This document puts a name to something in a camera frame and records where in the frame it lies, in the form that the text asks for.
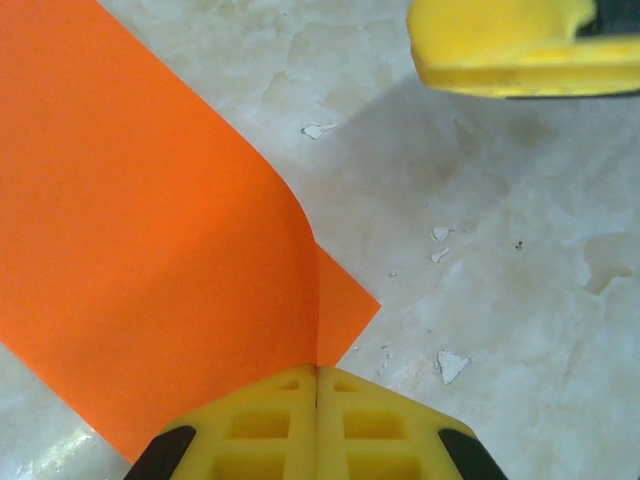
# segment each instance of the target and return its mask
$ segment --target white marble surface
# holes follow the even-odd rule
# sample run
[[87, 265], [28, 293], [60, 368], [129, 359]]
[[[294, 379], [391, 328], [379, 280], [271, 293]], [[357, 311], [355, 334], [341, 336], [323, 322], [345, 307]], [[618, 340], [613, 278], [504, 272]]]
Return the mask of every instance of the white marble surface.
[[[343, 368], [465, 421], [510, 478], [638, 478], [640, 99], [427, 91], [406, 0], [102, 4], [265, 155], [382, 302]], [[449, 385], [441, 350], [471, 359]], [[124, 475], [0, 356], [0, 478]]]

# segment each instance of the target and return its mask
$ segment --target white paint chip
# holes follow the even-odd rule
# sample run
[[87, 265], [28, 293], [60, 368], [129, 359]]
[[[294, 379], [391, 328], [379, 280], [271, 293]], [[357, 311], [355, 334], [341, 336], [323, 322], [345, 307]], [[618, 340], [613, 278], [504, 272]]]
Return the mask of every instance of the white paint chip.
[[450, 251], [451, 250], [447, 247], [440, 253], [434, 253], [433, 255], [431, 255], [431, 261], [433, 263], [440, 263], [440, 260], [442, 260], [445, 256], [449, 255]]
[[436, 363], [444, 384], [449, 385], [471, 363], [471, 359], [448, 350], [440, 350], [436, 357]]
[[436, 227], [431, 232], [431, 238], [434, 242], [444, 242], [449, 234], [451, 233], [451, 229], [447, 227]]
[[337, 123], [312, 123], [311, 125], [304, 127], [302, 130], [300, 130], [300, 132], [309, 138], [318, 140], [324, 134], [324, 132], [336, 128], [337, 126]]

